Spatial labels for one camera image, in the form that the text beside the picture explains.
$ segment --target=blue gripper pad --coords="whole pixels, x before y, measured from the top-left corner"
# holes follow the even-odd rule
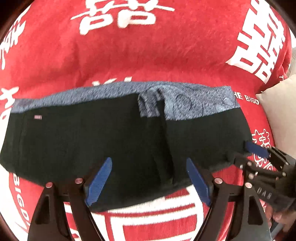
[[[111,173],[112,170],[112,159],[108,157],[98,173],[95,175],[92,182],[85,188],[86,199],[85,203],[90,207],[94,202],[96,202],[103,190],[103,187]]]
[[[190,158],[187,158],[186,160],[186,170],[192,181],[192,184],[195,187],[196,192],[198,193],[198,196],[200,197],[200,200],[207,206],[210,206],[210,189]]]
[[[254,153],[259,157],[262,158],[268,158],[269,157],[269,152],[265,147],[261,147],[253,142],[249,142],[247,141],[245,143],[245,149],[249,152],[249,153]]]

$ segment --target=red fabric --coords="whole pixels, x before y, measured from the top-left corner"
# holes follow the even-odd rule
[[[255,94],[286,78],[291,37],[286,23],[265,1],[115,0],[112,4],[106,0],[95,6],[104,9],[71,20],[89,11],[85,1],[36,0],[15,22],[0,47],[0,124],[7,121],[13,98],[41,98],[81,86],[155,80],[230,85],[253,141],[274,145]],[[145,16],[129,19],[131,13]],[[97,25],[87,32],[89,18]],[[259,167],[273,169],[266,159],[256,155],[251,159]],[[241,171],[233,166],[214,176],[230,184],[243,183]],[[11,173],[9,189],[15,203],[12,208],[23,222],[18,224],[28,232],[43,188],[21,178],[18,181]],[[197,200],[189,187],[128,211],[97,214],[95,220],[110,241],[190,240],[208,211]],[[66,207],[71,231],[79,240]],[[230,204],[220,240],[226,237],[232,209]]]

